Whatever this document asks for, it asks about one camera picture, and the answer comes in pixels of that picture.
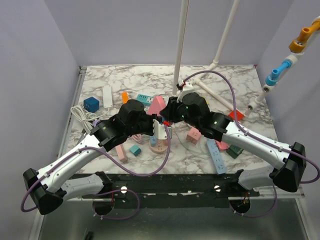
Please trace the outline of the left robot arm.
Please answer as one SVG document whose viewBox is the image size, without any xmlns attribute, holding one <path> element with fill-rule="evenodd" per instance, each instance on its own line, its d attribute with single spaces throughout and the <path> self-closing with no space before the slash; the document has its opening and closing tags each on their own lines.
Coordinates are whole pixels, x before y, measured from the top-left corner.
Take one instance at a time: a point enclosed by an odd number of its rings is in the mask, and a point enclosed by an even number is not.
<svg viewBox="0 0 320 240">
<path fill-rule="evenodd" d="M 154 123 L 162 118 L 156 114 L 147 114 L 144 105 L 131 99 L 120 107 L 117 114 L 101 120 L 84 139 L 71 151 L 35 170 L 27 169 L 23 180 L 27 190 L 26 197 L 31 197 L 41 215 L 56 210 L 66 200 L 68 191 L 62 188 L 78 170 L 105 152 L 124 143 L 132 135 L 151 136 Z"/>
</svg>

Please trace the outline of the pink cube socket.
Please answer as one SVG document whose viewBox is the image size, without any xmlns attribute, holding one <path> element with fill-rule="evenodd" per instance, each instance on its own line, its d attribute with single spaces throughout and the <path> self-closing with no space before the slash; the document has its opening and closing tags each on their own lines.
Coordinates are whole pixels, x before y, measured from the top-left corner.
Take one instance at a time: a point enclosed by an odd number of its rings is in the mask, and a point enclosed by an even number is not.
<svg viewBox="0 0 320 240">
<path fill-rule="evenodd" d="M 201 136 L 202 134 L 199 132 L 199 130 L 195 127 L 192 127 L 186 135 L 186 140 L 196 145 L 199 142 Z"/>
</svg>

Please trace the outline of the dark blue cube socket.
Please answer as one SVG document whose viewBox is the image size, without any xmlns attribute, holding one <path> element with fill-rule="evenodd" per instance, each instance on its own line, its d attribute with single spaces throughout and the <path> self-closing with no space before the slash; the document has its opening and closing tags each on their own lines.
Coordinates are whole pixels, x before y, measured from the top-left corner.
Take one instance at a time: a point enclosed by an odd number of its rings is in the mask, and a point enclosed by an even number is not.
<svg viewBox="0 0 320 240">
<path fill-rule="evenodd" d="M 100 101 L 95 97 L 91 96 L 83 100 L 83 107 L 90 113 L 95 113 L 99 110 Z"/>
</svg>

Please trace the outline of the white power strip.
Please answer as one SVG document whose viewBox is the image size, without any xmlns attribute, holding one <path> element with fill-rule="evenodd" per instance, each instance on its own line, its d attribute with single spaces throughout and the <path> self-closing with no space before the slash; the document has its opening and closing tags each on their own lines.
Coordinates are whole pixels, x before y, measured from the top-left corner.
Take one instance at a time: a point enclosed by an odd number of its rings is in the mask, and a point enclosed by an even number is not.
<svg viewBox="0 0 320 240">
<path fill-rule="evenodd" d="M 112 88 L 109 85 L 102 87 L 103 107 L 111 108 L 113 106 Z"/>
</svg>

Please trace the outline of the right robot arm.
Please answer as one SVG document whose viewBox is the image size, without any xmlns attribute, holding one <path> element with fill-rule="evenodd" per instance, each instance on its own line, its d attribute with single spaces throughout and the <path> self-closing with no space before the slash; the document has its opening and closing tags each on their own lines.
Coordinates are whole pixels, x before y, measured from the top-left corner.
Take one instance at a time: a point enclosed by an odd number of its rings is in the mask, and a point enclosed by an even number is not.
<svg viewBox="0 0 320 240">
<path fill-rule="evenodd" d="M 250 131 L 237 126 L 231 117 L 210 111 L 205 99 L 197 93 L 188 93 L 181 101 L 170 97 L 160 115 L 171 123 L 185 122 L 196 128 L 204 137 L 235 145 L 261 158 L 268 166 L 237 171 L 238 179 L 230 183 L 230 191 L 241 196 L 247 190 L 276 186 L 295 193 L 306 168 L 305 147 L 276 142 L 262 135 L 251 137 Z"/>
</svg>

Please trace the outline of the teal small plug adapter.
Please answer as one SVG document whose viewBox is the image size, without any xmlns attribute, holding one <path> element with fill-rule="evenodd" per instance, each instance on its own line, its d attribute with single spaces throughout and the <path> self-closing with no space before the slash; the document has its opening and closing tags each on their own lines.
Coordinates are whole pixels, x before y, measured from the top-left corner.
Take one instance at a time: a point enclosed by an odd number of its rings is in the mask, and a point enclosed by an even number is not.
<svg viewBox="0 0 320 240">
<path fill-rule="evenodd" d="M 134 144 L 133 146 L 130 147 L 129 151 L 135 156 L 137 157 L 141 152 L 142 150 L 136 145 Z"/>
</svg>

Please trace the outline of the pink long power strip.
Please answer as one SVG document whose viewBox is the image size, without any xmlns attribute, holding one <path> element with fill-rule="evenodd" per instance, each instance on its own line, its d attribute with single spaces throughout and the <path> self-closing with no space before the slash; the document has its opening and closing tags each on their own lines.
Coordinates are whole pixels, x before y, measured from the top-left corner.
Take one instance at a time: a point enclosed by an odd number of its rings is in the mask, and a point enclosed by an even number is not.
<svg viewBox="0 0 320 240">
<path fill-rule="evenodd" d="M 115 147 L 117 156 L 118 156 L 118 160 L 122 163 L 125 163 L 128 161 L 128 157 L 126 155 L 126 151 L 124 149 L 124 146 L 122 144 L 118 145 Z"/>
</svg>

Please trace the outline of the dark green cube socket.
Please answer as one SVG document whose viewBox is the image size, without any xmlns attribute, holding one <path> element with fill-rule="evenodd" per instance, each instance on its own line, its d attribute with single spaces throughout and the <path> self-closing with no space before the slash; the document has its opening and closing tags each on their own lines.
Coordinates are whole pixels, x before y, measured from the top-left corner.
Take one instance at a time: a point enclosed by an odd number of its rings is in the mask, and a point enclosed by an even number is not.
<svg viewBox="0 0 320 240">
<path fill-rule="evenodd" d="M 236 159 L 238 156 L 242 154 L 244 151 L 243 148 L 238 147 L 236 145 L 230 145 L 228 149 L 226 150 L 226 153 L 231 156 L 233 159 Z"/>
</svg>

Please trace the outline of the pink triangular socket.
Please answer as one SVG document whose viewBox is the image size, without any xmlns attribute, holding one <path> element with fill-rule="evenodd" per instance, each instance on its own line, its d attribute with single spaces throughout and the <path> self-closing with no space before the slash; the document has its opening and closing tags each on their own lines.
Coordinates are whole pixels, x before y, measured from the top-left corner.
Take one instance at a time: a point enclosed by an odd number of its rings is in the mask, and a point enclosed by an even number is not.
<svg viewBox="0 0 320 240">
<path fill-rule="evenodd" d="M 155 96 L 151 105 L 148 108 L 148 114 L 153 115 L 156 114 L 157 116 L 161 116 L 160 111 L 166 107 L 165 100 L 162 96 Z"/>
</svg>

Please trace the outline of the red cube socket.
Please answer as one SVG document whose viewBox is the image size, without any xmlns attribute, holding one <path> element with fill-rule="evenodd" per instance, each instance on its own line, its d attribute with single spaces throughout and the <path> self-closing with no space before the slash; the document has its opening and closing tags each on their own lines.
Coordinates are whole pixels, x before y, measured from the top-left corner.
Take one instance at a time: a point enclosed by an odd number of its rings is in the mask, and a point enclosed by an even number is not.
<svg viewBox="0 0 320 240">
<path fill-rule="evenodd" d="M 238 121 L 241 121 L 244 119 L 244 114 L 241 113 L 239 110 L 236 110 L 236 111 L 231 111 L 228 116 L 230 118 L 232 118 L 233 120 L 237 119 Z"/>
</svg>

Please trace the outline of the light blue power strip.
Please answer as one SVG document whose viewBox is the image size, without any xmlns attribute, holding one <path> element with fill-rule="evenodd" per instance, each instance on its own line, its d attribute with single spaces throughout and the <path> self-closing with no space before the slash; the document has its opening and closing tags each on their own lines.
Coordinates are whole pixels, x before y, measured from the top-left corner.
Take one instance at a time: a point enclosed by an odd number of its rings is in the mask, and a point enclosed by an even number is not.
<svg viewBox="0 0 320 240">
<path fill-rule="evenodd" d="M 222 155 L 219 151 L 219 148 L 214 140 L 208 139 L 206 141 L 206 145 L 208 148 L 208 152 L 211 156 L 213 164 L 215 166 L 216 172 L 218 175 L 225 174 L 227 172 L 227 168 L 224 164 Z"/>
</svg>

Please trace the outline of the purple power strip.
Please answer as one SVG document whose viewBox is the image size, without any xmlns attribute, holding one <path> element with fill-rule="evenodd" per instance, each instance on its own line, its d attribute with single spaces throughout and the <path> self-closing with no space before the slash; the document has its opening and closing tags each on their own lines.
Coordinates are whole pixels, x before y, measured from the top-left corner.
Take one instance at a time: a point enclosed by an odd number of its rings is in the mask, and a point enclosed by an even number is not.
<svg viewBox="0 0 320 240">
<path fill-rule="evenodd" d="M 100 122 L 99 119 L 94 120 L 94 121 L 92 122 L 93 127 L 96 127 L 99 122 Z"/>
</svg>

